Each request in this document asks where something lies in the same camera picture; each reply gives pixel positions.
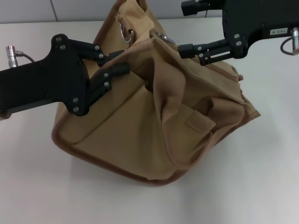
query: gray wall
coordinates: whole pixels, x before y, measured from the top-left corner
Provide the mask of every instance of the gray wall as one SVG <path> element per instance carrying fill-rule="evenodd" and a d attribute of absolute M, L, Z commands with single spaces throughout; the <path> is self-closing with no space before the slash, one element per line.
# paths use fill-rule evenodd
<path fill-rule="evenodd" d="M 183 17 L 182 1 L 147 2 L 157 18 L 171 19 Z M 0 0 L 0 23 L 102 21 L 114 2 L 115 0 Z M 205 17 L 205 14 L 201 12 L 196 17 Z M 208 11 L 207 17 L 221 17 L 221 10 Z"/>

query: metal d-ring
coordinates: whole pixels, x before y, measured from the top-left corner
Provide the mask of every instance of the metal d-ring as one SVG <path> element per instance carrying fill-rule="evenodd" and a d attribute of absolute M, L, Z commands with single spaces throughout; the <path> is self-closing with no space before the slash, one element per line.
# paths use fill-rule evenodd
<path fill-rule="evenodd" d="M 125 35 L 123 34 L 123 27 L 122 27 L 122 24 L 121 24 L 121 36 L 122 36 L 122 39 L 123 39 L 124 42 L 131 43 L 133 38 L 134 38 L 134 31 L 131 30 L 130 39 L 127 40 Z"/>

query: screw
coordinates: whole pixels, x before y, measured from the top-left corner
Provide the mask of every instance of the screw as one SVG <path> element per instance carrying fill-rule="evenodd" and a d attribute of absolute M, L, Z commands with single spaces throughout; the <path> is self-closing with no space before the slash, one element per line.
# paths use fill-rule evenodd
<path fill-rule="evenodd" d="M 78 112 L 78 111 L 79 111 L 79 107 L 77 107 L 77 106 L 74 107 L 74 108 L 73 108 L 73 111 L 74 111 L 74 112 Z"/>

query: white table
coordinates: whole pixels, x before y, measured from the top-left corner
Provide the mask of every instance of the white table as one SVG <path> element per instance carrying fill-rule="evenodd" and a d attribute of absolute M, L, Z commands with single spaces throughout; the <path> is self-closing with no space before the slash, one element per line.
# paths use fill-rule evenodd
<path fill-rule="evenodd" d="M 223 38 L 221 18 L 162 20 L 178 44 Z M 5 46 L 44 58 L 53 35 L 92 42 L 102 22 L 1 24 Z M 247 98 L 262 117 L 227 137 L 173 184 L 153 187 L 74 158 L 52 143 L 57 104 L 0 122 L 2 224 L 297 224 L 299 223 L 299 57 L 283 40 L 254 44 L 241 60 Z"/>

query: canvas bag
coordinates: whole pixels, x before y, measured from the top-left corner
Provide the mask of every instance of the canvas bag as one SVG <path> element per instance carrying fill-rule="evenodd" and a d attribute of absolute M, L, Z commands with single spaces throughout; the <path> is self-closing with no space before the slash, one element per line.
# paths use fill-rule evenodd
<path fill-rule="evenodd" d="M 131 43 L 126 38 L 134 32 Z M 60 103 L 52 138 L 67 153 L 127 177 L 154 184 L 175 181 L 213 146 L 260 114 L 243 96 L 231 65 L 201 66 L 181 59 L 145 0 L 117 0 L 94 43 L 107 55 L 125 52 L 89 76 L 128 62 L 130 74 L 113 77 L 112 90 L 87 115 Z"/>

